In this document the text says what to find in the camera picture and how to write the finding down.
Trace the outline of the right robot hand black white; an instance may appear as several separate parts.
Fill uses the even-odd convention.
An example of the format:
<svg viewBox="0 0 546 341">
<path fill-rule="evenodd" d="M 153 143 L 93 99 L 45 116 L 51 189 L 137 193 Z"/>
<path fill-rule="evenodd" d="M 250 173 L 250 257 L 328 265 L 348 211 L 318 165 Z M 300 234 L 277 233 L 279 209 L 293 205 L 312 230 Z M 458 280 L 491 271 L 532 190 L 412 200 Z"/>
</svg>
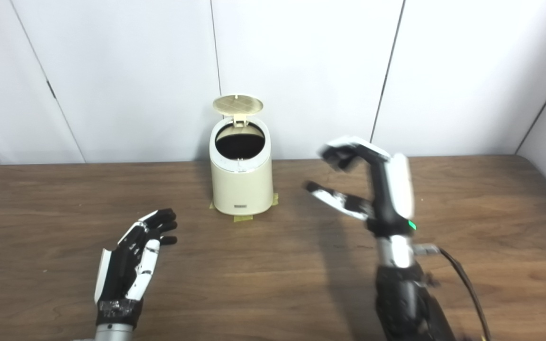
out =
<svg viewBox="0 0 546 341">
<path fill-rule="evenodd" d="M 357 136 L 343 136 L 328 142 L 321 158 L 336 170 L 348 171 L 362 159 L 369 166 L 373 199 L 343 194 L 313 181 L 305 189 L 314 197 L 345 215 L 366 222 L 375 237 L 411 235 L 416 229 L 414 190 L 408 158 L 389 154 Z"/>
</svg>

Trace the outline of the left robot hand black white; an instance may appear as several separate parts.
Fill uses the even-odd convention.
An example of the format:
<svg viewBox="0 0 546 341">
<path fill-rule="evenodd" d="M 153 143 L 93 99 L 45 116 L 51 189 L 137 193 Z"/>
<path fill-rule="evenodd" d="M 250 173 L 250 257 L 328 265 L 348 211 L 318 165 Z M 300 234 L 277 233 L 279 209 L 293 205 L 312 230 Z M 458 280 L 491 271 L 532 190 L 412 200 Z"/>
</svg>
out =
<svg viewBox="0 0 546 341">
<path fill-rule="evenodd" d="M 177 242 L 165 233 L 177 226 L 171 208 L 153 211 L 134 222 L 114 250 L 102 250 L 94 293 L 98 328 L 113 329 L 119 324 L 135 330 L 160 248 Z"/>
</svg>

